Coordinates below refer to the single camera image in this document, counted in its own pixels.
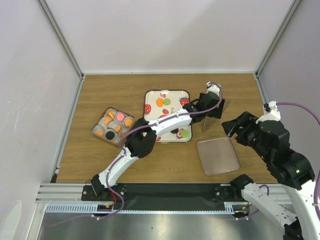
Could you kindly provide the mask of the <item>steel slotted serving tongs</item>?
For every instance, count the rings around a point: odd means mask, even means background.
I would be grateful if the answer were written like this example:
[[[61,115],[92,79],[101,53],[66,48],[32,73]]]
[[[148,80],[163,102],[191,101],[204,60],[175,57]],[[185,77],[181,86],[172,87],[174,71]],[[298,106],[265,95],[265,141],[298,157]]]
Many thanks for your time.
[[[223,112],[226,110],[229,104],[229,100],[223,99],[218,108],[212,110],[206,115],[202,125],[203,133],[206,132],[214,124],[215,121],[221,119]]]

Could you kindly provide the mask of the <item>rose gold tin lid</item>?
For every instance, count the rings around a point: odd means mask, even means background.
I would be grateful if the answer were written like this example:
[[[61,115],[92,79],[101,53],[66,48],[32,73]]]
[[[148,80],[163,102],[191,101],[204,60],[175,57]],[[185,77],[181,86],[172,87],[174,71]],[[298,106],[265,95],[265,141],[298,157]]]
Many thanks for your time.
[[[236,149],[227,136],[199,141],[196,148],[206,176],[230,173],[241,168]]]

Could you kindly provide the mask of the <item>pink sandwich cookie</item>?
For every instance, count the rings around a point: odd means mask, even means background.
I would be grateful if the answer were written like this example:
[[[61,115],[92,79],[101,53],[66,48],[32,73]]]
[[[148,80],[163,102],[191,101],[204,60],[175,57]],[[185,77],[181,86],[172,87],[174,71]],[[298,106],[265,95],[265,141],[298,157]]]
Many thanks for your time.
[[[118,121],[123,121],[124,120],[124,118],[125,118],[125,115],[123,114],[123,113],[118,113],[117,114],[117,116],[116,116],[116,119],[118,120]]]

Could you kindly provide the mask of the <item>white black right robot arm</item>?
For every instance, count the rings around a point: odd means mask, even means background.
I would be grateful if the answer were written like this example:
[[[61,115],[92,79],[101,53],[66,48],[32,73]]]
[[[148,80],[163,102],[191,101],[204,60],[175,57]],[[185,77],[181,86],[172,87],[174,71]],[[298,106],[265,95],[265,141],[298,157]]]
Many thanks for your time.
[[[261,117],[249,112],[222,123],[224,132],[236,142],[251,147],[266,164],[267,170],[287,193],[295,213],[287,212],[247,175],[231,181],[230,195],[236,201],[252,203],[269,220],[277,224],[285,240],[320,238],[320,180],[309,160],[291,149],[290,132],[281,122],[278,109]]]

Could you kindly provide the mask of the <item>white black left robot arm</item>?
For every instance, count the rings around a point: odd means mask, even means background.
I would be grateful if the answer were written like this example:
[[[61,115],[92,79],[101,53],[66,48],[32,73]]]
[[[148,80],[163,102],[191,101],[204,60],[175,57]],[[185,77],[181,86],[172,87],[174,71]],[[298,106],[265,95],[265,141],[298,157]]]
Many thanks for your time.
[[[184,105],[175,113],[147,121],[138,119],[131,130],[120,139],[120,153],[111,164],[90,181],[92,194],[98,200],[109,197],[111,187],[135,161],[148,156],[156,139],[164,134],[201,122],[204,118],[220,119],[226,99],[221,93],[208,91]]]

